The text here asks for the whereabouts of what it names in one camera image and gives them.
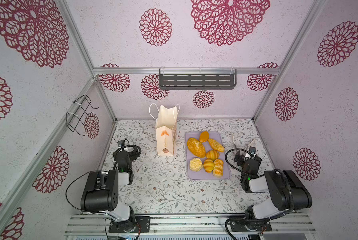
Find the pale round crumbly bread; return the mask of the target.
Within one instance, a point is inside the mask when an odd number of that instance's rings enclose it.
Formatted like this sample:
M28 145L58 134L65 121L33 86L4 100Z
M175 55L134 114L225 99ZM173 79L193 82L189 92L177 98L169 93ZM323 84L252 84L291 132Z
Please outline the pale round crumbly bread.
M189 168L193 172L198 172L203 168L203 162L199 158L193 158L189 162Z

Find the white paper bag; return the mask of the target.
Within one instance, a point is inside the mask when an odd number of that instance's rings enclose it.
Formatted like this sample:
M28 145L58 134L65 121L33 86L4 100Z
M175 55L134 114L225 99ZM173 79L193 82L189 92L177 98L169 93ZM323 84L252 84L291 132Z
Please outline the white paper bag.
M151 107L155 106L158 110L158 116L155 118L151 113ZM156 143L157 154L160 156L173 156L175 153L176 130L180 105L173 108L166 108L156 104L149 106L150 116L156 121Z

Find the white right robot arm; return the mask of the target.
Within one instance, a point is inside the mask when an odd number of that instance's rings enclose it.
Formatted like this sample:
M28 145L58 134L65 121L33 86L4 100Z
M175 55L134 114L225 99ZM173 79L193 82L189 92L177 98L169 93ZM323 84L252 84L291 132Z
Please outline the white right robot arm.
M229 217L225 228L233 232L271 231L270 222L285 217L294 211L309 209L313 199L304 184L293 171L273 169L259 175L262 159L256 148L234 147L225 153L226 163L241 174L240 183L247 194L269 193L270 197L256 205L249 206L244 215Z

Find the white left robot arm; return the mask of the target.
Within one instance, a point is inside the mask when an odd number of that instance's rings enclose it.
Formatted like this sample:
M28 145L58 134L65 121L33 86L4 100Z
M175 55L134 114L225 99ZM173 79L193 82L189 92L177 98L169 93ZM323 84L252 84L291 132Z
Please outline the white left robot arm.
M108 171L91 171L80 201L80 211L105 215L110 220L108 233L148 233L150 217L137 217L132 207L120 200L120 187L131 185L134 179L133 161L142 150L136 145L120 147L113 153L114 167Z

